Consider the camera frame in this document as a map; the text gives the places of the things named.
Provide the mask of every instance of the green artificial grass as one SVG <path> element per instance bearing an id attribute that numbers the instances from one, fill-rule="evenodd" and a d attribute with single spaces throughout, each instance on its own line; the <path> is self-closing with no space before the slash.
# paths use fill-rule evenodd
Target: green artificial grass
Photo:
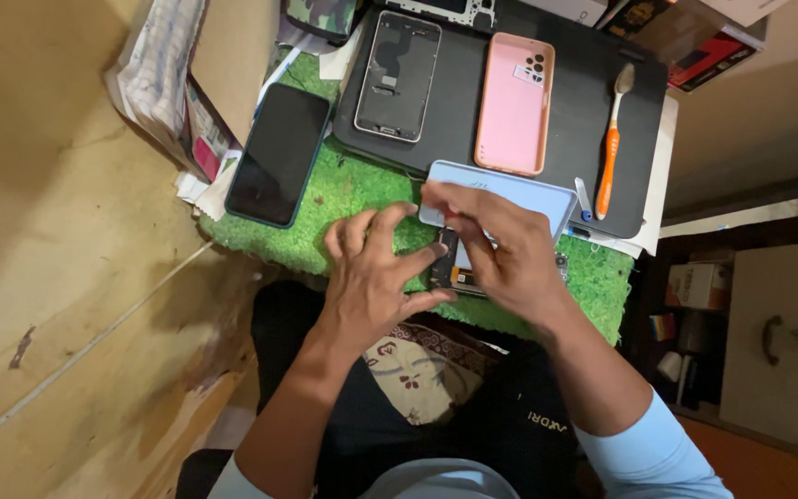
<path id="1" fill-rule="evenodd" d="M 302 53 L 279 81 L 335 102 L 338 82 L 319 80 L 318 64 L 318 58 Z M 215 222 L 204 213 L 199 226 L 216 243 L 231 250 L 253 253 L 295 271 L 327 274 L 330 260 L 322 236 L 332 221 L 366 208 L 384 208 L 393 201 L 419 203 L 420 184 L 420 180 L 401 172 L 351 155 L 337 139 L 328 137 L 319 149 L 301 209 L 290 229 L 276 229 L 230 214 Z M 396 227 L 395 249 L 397 253 L 416 250 L 432 242 L 436 232 L 436 227 L 407 218 Z M 566 235 L 560 238 L 556 250 L 568 256 L 568 290 L 599 332 L 614 345 L 629 292 L 627 278 L 633 258 Z M 420 289 L 426 289 L 424 275 L 406 286 L 410 291 Z M 485 329 L 522 337 L 532 334 L 522 319 L 480 298 L 460 297 L 456 303 L 440 305 L 435 312 Z"/>

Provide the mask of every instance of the blue plastic card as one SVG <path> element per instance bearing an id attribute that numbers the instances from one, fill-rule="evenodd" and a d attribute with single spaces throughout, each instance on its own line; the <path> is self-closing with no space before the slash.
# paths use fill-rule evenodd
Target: blue plastic card
<path id="1" fill-rule="evenodd" d="M 571 189 L 443 160 L 433 162 L 428 179 L 486 189 L 526 210 L 545 214 L 550 220 L 554 245 L 559 242 L 577 203 L 577 193 Z M 418 218 L 428 225 L 445 226 L 442 213 L 426 206 L 420 207 Z"/>

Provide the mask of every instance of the orange toothbrush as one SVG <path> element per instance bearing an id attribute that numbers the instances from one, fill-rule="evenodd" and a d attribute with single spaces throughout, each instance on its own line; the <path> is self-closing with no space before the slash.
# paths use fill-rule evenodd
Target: orange toothbrush
<path id="1" fill-rule="evenodd" d="M 612 121 L 608 123 L 608 132 L 605 133 L 605 169 L 602 172 L 602 181 L 599 182 L 599 194 L 596 196 L 596 218 L 602 220 L 608 213 L 608 201 L 612 198 L 612 183 L 615 176 L 615 156 L 618 153 L 618 144 L 621 134 L 618 133 L 618 109 L 621 108 L 621 97 L 633 89 L 633 65 L 627 63 L 618 74 L 615 81 L 615 106 L 612 108 Z"/>

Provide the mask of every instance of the black smartphone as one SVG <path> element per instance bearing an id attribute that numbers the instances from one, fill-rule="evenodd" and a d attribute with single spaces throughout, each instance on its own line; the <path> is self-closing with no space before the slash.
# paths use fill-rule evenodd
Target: black smartphone
<path id="1" fill-rule="evenodd" d="M 328 99 L 288 85 L 267 89 L 224 202 L 227 213 L 292 226 L 331 108 Z"/>
<path id="2" fill-rule="evenodd" d="M 381 12 L 353 121 L 358 130 L 420 140 L 441 35 L 438 24 Z"/>

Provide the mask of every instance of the light blue sleeve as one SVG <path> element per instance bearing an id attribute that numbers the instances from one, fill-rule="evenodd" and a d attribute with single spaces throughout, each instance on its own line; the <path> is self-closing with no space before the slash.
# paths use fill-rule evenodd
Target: light blue sleeve
<path id="1" fill-rule="evenodd" d="M 617 435 L 574 432 L 608 498 L 732 497 L 657 393 L 646 414 Z"/>
<path id="2" fill-rule="evenodd" d="M 252 485 L 242 471 L 238 471 L 234 456 L 230 456 L 230 461 L 221 471 L 221 476 L 208 494 L 208 499 L 272 499 L 272 497 Z"/>

